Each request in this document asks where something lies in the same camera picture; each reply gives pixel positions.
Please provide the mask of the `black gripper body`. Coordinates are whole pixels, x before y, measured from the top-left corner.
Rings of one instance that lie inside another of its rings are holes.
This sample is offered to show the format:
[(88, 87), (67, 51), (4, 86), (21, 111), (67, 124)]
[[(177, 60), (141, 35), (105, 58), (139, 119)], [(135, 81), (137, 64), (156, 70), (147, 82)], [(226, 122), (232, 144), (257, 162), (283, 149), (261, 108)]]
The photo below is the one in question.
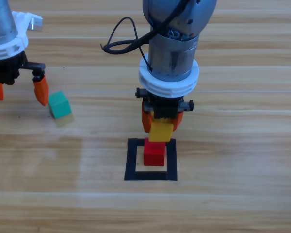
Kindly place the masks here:
[(36, 83), (44, 79), (45, 68), (44, 63), (29, 62), (23, 51), (14, 57), (0, 60), (0, 83), (13, 85), (20, 75), (20, 69), (32, 70), (32, 81)]
[(142, 110), (153, 113), (155, 119), (176, 119), (178, 113), (190, 112), (194, 109), (194, 101), (184, 101), (184, 97), (166, 98), (154, 95), (144, 88), (137, 88), (135, 96), (142, 98)]

